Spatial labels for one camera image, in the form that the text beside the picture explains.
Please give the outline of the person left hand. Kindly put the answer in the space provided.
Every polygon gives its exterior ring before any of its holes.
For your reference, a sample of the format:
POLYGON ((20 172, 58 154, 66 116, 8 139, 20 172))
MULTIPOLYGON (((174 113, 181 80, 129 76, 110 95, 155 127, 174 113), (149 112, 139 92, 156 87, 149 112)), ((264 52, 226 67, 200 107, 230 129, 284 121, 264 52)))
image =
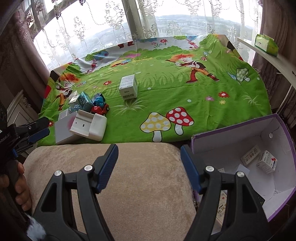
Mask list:
MULTIPOLYGON (((32 209, 32 199, 30 189, 24 175, 25 168, 22 163, 13 160, 13 168, 17 172, 17 179, 13 185, 15 190, 15 202, 17 207, 21 207, 24 212, 29 212, 32 209)), ((4 191, 9 187, 10 180, 6 174, 1 174, 1 206, 7 201, 4 191)))

